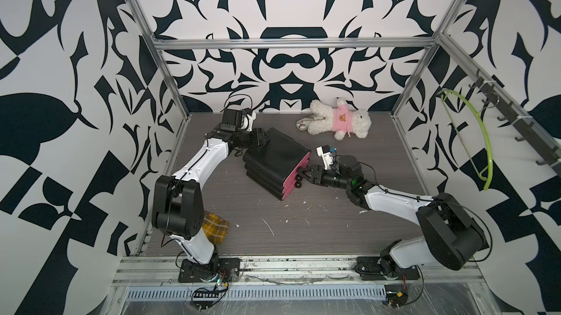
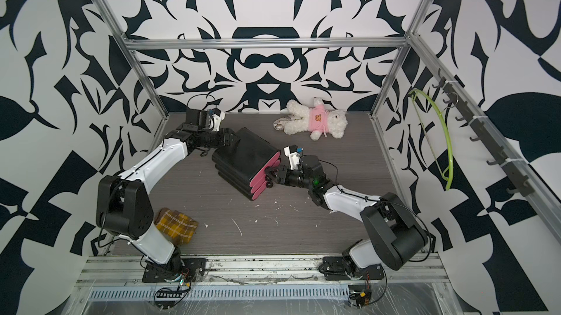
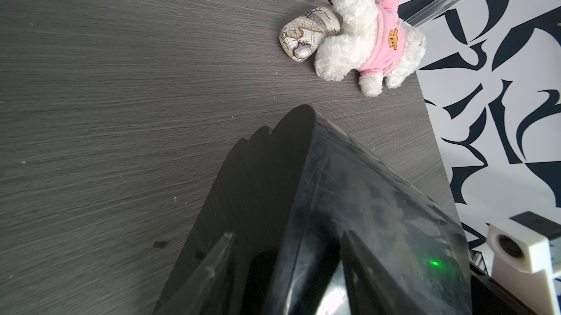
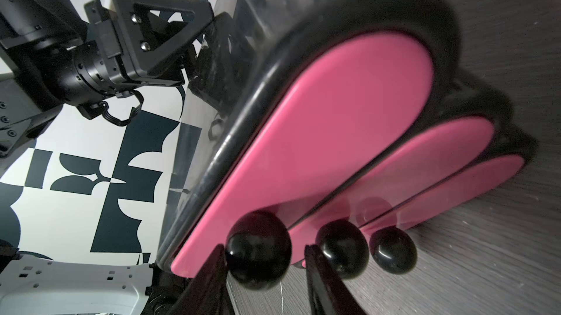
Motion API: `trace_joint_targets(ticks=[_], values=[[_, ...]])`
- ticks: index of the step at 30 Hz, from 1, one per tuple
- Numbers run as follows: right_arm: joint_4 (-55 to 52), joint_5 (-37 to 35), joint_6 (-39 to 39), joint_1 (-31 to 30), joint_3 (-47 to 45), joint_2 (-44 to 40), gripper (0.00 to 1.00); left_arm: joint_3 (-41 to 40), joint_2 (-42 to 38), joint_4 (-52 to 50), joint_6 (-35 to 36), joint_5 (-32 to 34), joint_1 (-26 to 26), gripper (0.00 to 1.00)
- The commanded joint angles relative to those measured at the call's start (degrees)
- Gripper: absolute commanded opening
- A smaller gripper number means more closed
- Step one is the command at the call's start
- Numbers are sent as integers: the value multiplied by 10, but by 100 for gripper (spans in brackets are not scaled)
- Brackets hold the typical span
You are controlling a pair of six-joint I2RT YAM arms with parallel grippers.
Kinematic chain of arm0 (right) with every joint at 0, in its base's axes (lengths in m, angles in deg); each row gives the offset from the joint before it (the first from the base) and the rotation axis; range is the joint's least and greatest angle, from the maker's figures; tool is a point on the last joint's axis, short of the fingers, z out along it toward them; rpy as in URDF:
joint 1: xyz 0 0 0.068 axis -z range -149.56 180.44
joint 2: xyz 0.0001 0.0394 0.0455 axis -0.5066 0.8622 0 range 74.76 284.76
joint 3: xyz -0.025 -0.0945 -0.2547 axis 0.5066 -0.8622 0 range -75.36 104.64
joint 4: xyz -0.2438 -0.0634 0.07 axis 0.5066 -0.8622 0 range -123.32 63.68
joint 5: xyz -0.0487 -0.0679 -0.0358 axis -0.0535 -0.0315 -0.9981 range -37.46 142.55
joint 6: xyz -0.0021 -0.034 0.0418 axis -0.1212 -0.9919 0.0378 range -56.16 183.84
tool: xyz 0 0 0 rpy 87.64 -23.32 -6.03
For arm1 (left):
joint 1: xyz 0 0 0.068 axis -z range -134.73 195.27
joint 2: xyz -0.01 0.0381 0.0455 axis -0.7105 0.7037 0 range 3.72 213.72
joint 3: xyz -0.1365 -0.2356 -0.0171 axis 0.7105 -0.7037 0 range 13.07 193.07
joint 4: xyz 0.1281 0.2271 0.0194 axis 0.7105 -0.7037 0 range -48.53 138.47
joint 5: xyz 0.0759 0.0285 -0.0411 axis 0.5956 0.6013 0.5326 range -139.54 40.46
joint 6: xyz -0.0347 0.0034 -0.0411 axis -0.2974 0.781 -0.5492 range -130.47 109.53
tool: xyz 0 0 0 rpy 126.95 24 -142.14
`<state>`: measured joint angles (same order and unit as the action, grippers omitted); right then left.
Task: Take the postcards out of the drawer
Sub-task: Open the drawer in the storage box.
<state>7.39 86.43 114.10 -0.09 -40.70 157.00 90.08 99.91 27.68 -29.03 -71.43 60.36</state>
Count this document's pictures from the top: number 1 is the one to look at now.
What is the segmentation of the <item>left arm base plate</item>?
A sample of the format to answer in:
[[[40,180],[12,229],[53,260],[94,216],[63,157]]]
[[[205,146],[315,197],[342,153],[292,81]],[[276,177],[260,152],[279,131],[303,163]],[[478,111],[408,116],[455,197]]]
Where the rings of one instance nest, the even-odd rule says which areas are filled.
[[[239,276],[240,264],[239,258],[214,258],[207,265],[200,265],[185,258],[181,262],[178,281],[180,283],[229,281],[232,277]]]

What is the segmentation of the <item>black drawer cabinet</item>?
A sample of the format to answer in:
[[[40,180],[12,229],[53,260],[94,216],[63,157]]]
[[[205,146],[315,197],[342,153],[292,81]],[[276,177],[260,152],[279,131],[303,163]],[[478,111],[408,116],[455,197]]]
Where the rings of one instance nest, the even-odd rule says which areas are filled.
[[[279,200],[285,200],[297,186],[297,170],[306,167],[311,151],[293,138],[271,127],[264,146],[250,148],[243,155],[247,176]]]

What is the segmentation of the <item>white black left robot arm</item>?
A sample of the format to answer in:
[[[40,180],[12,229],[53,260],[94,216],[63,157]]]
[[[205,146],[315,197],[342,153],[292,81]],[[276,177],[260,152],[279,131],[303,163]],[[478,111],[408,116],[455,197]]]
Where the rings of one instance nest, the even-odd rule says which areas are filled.
[[[172,176],[156,180],[151,224],[176,242],[189,262],[214,273],[218,270],[215,244],[202,228],[204,185],[232,151],[260,147],[267,141],[262,128],[234,132],[215,129],[205,136],[202,147],[185,166]]]

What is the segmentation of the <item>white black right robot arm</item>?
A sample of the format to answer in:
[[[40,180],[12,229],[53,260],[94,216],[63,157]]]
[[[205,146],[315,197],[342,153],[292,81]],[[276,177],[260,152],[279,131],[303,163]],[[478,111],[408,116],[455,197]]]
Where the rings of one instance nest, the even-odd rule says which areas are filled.
[[[353,204],[365,210],[390,214],[420,227],[421,236],[398,240],[381,253],[381,275],[393,276],[397,271],[433,263],[458,271],[477,252],[491,247],[485,225],[452,195],[413,195],[388,189],[367,179],[362,163],[353,156],[342,156],[329,165],[300,168],[297,176],[317,186],[342,189]]]

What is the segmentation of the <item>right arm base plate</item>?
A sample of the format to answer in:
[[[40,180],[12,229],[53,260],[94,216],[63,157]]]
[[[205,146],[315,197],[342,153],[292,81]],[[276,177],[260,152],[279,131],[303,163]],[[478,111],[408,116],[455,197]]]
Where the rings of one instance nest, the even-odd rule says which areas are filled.
[[[421,278],[417,267],[402,269],[390,257],[358,257],[354,271],[364,281],[416,281]]]

